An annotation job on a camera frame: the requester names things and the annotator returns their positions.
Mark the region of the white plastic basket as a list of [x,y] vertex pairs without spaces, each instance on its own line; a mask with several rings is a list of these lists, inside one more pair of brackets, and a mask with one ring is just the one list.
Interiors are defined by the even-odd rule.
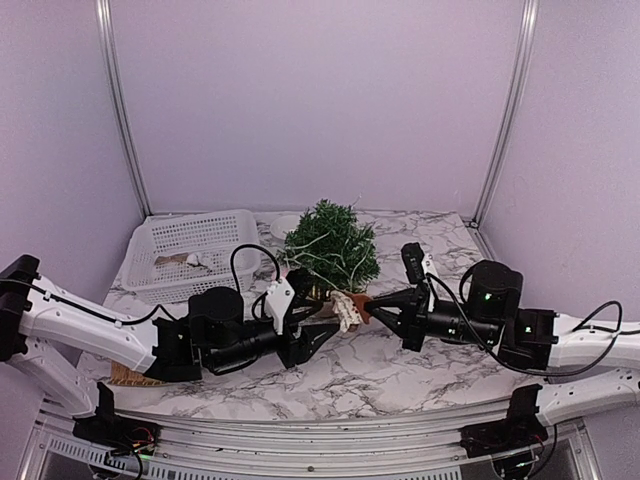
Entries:
[[151,305],[184,302],[217,286],[239,286],[244,292],[261,266],[261,254],[234,249],[258,242],[257,223],[248,210],[148,220],[129,241],[122,288]]

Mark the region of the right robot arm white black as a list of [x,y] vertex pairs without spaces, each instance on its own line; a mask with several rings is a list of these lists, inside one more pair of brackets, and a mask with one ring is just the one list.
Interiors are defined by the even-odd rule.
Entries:
[[639,403],[639,331],[616,319],[596,325],[553,310],[520,307],[523,277],[483,260],[459,285],[467,292],[432,296],[436,277],[409,262],[410,288],[365,303],[365,311],[418,351],[428,337],[474,344],[504,368],[543,378],[513,391],[495,438],[515,448],[534,429]]

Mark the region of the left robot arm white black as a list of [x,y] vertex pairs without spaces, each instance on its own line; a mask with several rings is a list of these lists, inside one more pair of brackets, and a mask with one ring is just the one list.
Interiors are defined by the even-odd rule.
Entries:
[[261,316],[244,317],[240,292],[214,287],[188,300],[184,317],[158,305],[131,318],[73,295],[42,276],[39,261],[22,255],[1,272],[1,360],[58,400],[106,445],[125,438],[112,391],[83,376],[56,343],[106,357],[146,379],[163,383],[223,376],[276,355],[295,367],[308,362],[339,330],[307,320],[322,305],[307,299],[307,275],[278,274],[258,299]]

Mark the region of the small green christmas tree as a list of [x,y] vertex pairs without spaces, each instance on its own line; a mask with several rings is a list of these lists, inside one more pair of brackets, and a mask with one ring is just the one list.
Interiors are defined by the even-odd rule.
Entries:
[[300,216],[277,258],[315,277],[314,297],[326,301],[318,316],[328,319],[333,315],[332,291],[364,293],[378,278],[375,238],[373,225],[360,222],[353,206],[321,199]]

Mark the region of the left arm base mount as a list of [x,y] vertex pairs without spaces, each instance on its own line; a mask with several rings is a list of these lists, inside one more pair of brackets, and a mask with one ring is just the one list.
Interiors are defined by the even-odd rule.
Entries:
[[114,394],[102,382],[96,384],[97,406],[87,417],[75,417],[73,435],[115,448],[118,452],[152,452],[160,433],[156,423],[123,417],[115,411]]

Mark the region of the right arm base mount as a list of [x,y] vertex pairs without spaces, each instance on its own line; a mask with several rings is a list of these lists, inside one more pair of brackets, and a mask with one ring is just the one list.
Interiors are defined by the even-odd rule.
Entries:
[[468,458],[507,452],[546,441],[547,429],[537,418],[539,384],[516,389],[503,419],[468,425],[460,430],[460,446]]

